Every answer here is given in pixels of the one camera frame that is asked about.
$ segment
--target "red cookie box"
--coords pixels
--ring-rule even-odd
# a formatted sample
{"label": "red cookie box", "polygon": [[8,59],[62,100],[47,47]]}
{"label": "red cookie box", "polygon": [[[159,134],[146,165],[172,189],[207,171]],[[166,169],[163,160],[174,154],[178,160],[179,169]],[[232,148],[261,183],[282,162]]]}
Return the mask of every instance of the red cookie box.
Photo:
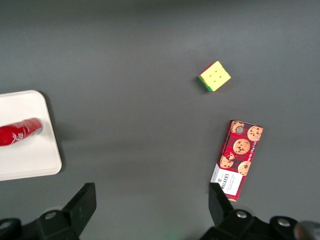
{"label": "red cookie box", "polygon": [[219,183],[230,201],[236,202],[246,180],[263,128],[230,120],[211,182]]}

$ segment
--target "gray table surface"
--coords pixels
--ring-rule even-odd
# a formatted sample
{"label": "gray table surface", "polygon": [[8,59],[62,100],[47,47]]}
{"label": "gray table surface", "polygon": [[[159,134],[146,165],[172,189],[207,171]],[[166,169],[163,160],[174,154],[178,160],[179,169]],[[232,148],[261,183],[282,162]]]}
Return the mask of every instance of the gray table surface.
{"label": "gray table surface", "polygon": [[[26,224],[86,182],[86,240],[196,240],[229,119],[264,127],[237,208],[320,221],[320,1],[0,1],[0,93],[42,92],[63,168],[0,182]],[[216,92],[196,76],[219,60]]]}

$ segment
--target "rubik's cube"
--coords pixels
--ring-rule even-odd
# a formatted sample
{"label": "rubik's cube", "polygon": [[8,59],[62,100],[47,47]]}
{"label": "rubik's cube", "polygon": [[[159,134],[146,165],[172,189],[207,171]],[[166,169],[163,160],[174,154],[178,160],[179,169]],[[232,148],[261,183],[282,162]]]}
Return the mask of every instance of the rubik's cube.
{"label": "rubik's cube", "polygon": [[198,78],[209,91],[214,92],[231,79],[231,76],[226,72],[221,63],[216,61],[204,70],[203,73],[199,74]]}

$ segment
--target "white plate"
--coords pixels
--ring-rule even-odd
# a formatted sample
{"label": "white plate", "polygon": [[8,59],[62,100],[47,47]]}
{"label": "white plate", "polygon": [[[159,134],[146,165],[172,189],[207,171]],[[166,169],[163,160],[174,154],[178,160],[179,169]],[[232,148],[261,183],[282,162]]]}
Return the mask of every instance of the white plate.
{"label": "white plate", "polygon": [[34,90],[0,94],[0,126],[39,118],[43,130],[0,146],[0,181],[57,174],[61,159],[44,96]]}

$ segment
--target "white label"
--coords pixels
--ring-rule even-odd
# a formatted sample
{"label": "white label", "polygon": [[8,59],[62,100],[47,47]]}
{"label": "white label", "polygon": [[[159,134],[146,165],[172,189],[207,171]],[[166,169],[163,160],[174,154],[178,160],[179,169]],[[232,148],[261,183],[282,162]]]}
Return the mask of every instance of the white label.
{"label": "white label", "polygon": [[219,183],[225,194],[237,195],[242,175],[237,172],[228,171],[215,166],[211,182]]}

